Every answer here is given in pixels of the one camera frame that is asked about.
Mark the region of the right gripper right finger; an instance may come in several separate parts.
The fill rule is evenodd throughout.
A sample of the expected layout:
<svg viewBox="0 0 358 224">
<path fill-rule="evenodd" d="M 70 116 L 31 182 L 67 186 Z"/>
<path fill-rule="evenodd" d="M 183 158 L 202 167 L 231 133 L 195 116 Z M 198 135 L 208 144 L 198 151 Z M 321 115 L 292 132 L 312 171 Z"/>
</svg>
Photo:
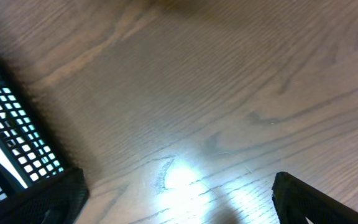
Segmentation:
<svg viewBox="0 0 358 224">
<path fill-rule="evenodd" d="M 276 173 L 272 201 L 281 224 L 358 224 L 358 212 L 287 172 Z"/>
</svg>

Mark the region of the black perforated plastic basket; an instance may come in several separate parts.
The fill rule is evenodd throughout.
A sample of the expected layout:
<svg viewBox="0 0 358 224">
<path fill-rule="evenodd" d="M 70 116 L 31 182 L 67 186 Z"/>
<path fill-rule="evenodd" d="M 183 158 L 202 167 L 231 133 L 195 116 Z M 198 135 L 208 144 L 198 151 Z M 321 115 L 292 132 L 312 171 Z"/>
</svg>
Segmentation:
<svg viewBox="0 0 358 224">
<path fill-rule="evenodd" d="M 29 188 L 63 172 L 67 160 L 0 64 L 0 150 Z"/>
</svg>

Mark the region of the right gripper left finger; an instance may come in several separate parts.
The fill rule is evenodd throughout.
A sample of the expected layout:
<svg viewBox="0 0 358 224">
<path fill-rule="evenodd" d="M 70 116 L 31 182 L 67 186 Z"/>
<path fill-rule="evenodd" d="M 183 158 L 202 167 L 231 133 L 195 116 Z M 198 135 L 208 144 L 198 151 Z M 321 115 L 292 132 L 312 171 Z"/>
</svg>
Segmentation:
<svg viewBox="0 0 358 224">
<path fill-rule="evenodd" d="M 88 197 L 83 170 L 70 168 L 0 201 L 0 223 L 71 224 Z"/>
</svg>

